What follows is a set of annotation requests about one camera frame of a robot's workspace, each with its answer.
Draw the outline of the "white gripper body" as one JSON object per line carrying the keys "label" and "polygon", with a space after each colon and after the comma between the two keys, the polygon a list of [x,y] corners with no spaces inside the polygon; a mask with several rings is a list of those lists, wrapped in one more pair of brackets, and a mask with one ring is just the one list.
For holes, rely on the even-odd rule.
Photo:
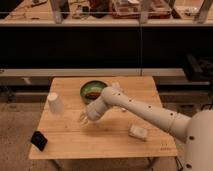
{"label": "white gripper body", "polygon": [[109,109],[102,99],[96,99],[86,106],[86,116],[90,121],[99,120]]}

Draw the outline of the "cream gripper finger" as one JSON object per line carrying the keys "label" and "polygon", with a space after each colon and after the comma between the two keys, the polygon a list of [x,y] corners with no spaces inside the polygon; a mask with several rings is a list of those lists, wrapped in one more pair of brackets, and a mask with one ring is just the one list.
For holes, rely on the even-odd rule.
{"label": "cream gripper finger", "polygon": [[83,119],[83,125],[87,125],[88,123],[89,123],[88,118],[84,118],[84,119]]}
{"label": "cream gripper finger", "polygon": [[82,113],[79,115],[78,121],[79,121],[79,122],[82,122],[85,118],[86,118],[86,114],[85,114],[84,112],[82,112]]}

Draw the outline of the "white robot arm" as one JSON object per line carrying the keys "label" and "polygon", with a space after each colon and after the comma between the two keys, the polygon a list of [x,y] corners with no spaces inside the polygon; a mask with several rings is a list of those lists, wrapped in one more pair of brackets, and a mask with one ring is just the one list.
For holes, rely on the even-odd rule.
{"label": "white robot arm", "polygon": [[213,171],[213,110],[188,117],[135,100],[111,86],[85,107],[89,121],[97,121],[112,107],[124,108],[186,144],[183,171]]}

